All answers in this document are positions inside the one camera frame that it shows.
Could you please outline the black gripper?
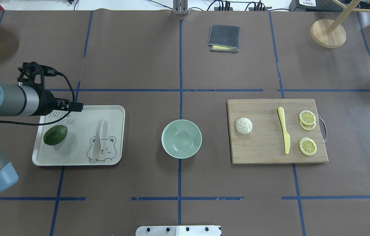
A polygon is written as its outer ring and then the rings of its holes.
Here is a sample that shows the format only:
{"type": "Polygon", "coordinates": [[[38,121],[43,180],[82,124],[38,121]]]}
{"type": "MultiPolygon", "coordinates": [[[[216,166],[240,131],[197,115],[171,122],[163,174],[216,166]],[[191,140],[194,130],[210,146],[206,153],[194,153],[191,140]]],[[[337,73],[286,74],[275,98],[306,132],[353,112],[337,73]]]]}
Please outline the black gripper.
{"type": "Polygon", "coordinates": [[[70,100],[55,98],[47,89],[38,90],[37,95],[39,98],[39,104],[36,110],[37,116],[45,116],[53,110],[83,110],[83,103],[71,103],[70,100]]]}

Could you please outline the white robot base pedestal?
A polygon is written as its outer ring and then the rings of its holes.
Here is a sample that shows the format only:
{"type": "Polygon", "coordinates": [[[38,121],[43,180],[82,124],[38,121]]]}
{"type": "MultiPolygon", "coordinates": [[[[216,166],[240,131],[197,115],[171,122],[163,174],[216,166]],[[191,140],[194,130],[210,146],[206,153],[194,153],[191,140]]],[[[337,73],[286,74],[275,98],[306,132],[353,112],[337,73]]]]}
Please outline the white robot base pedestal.
{"type": "Polygon", "coordinates": [[[140,226],[136,236],[221,236],[221,226],[184,225],[184,226],[140,226]]]}

